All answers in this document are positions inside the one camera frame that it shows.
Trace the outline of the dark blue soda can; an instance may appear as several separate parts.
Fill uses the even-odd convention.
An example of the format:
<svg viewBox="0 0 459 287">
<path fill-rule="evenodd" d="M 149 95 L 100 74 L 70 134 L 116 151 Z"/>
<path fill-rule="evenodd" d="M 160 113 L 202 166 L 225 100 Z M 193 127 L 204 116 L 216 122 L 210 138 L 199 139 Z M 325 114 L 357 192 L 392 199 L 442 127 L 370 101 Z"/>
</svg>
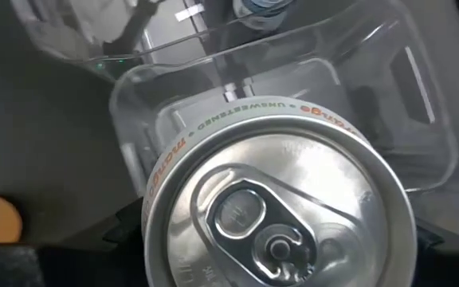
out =
<svg viewBox="0 0 459 287">
<path fill-rule="evenodd" d="M 284 21 L 295 0 L 233 0 L 233 11 L 250 29 L 272 31 Z"/>
</svg>

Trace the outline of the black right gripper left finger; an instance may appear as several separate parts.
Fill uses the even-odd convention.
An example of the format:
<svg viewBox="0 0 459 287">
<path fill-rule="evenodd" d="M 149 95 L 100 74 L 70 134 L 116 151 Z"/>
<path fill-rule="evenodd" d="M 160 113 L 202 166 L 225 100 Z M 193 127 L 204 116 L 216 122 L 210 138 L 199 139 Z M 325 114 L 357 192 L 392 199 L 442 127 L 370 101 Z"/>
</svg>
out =
<svg viewBox="0 0 459 287">
<path fill-rule="evenodd" d="M 147 287 L 136 199 L 56 245 L 37 248 L 46 287 Z"/>
</svg>

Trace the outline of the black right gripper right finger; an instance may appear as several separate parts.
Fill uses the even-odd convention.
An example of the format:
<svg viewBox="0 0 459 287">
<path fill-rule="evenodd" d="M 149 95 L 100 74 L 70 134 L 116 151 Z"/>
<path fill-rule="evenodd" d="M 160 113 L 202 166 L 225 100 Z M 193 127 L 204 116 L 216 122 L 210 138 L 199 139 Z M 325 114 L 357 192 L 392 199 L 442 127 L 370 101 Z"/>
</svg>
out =
<svg viewBox="0 0 459 287">
<path fill-rule="evenodd" d="M 459 287 L 459 234 L 415 219 L 418 256 L 412 287 Z"/>
</svg>

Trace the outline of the clear plastic bin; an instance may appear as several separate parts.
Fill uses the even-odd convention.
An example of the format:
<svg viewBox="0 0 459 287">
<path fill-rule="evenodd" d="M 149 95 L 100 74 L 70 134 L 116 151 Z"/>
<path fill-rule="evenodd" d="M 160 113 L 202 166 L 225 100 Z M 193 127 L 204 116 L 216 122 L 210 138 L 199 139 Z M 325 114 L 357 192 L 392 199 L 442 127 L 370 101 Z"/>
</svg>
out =
<svg viewBox="0 0 459 287">
<path fill-rule="evenodd" d="M 139 65 L 109 108 L 136 190 L 170 142 L 222 118 L 229 102 L 289 96 L 342 116 L 408 191 L 443 185 L 457 164 L 449 117 L 401 0 L 295 0 L 280 26 L 177 65 Z"/>
<path fill-rule="evenodd" d="M 33 44 L 115 81 L 137 65 L 177 65 L 252 41 L 232 0 L 10 0 Z"/>
</svg>

